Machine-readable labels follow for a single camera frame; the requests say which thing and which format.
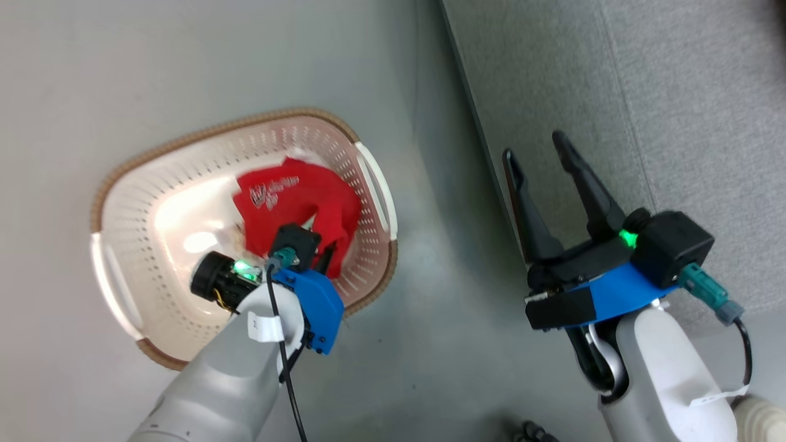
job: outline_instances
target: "green led light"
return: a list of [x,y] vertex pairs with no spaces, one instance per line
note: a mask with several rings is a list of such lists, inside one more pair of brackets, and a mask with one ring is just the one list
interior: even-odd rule
[[235,273],[242,274],[243,271],[251,269],[251,266],[249,266],[244,261],[235,261],[235,264],[233,264],[232,268],[235,270]]
[[625,240],[626,244],[628,244],[628,247],[631,247],[632,249],[636,248],[636,239],[638,238],[637,234],[632,234],[627,230],[620,230],[619,237]]

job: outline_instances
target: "red t-shirt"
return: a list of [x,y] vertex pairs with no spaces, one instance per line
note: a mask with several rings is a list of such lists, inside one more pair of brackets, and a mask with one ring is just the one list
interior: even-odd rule
[[322,236],[318,253],[336,243],[328,277],[341,273],[360,219],[360,198],[335,172],[287,158],[277,168],[251,171],[237,177],[241,191],[233,196],[245,222],[246,249],[265,256],[278,228],[304,224],[314,216],[312,231]]

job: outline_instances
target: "white plastic basket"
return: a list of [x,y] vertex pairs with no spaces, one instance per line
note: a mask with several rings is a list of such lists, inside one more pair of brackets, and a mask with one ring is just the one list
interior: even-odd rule
[[210,250],[244,256],[235,177],[293,153],[334,170],[362,203],[353,245],[333,280],[347,315],[385,289],[398,254],[395,208],[379,165],[344,122],[292,109],[211,127],[117,168],[91,213],[98,284],[151,359],[180,370],[226,323],[226,311],[190,293],[193,268]]

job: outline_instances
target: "gray carpet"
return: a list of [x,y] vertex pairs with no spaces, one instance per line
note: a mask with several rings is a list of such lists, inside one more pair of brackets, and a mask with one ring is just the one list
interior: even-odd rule
[[[749,315],[786,298],[786,48],[774,0],[444,2],[489,158],[512,147],[567,244],[586,218],[550,141],[565,130],[626,211],[687,212]],[[672,313],[717,327],[686,293]]]

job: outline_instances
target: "teal connector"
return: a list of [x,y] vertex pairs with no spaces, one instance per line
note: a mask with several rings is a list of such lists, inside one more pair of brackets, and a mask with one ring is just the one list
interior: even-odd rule
[[292,247],[284,247],[283,249],[276,250],[273,252],[273,256],[281,261],[281,268],[287,268],[293,265],[295,260],[297,260],[295,249]]
[[680,287],[688,290],[711,308],[725,326],[732,325],[734,319],[745,312],[738,303],[729,300],[729,292],[722,285],[695,263],[688,264],[682,269],[677,282]]
[[276,250],[270,255],[270,258],[265,262],[265,269],[272,267],[271,274],[276,274],[279,270],[296,265],[299,262],[295,254],[295,249],[292,247],[284,247],[283,249]]

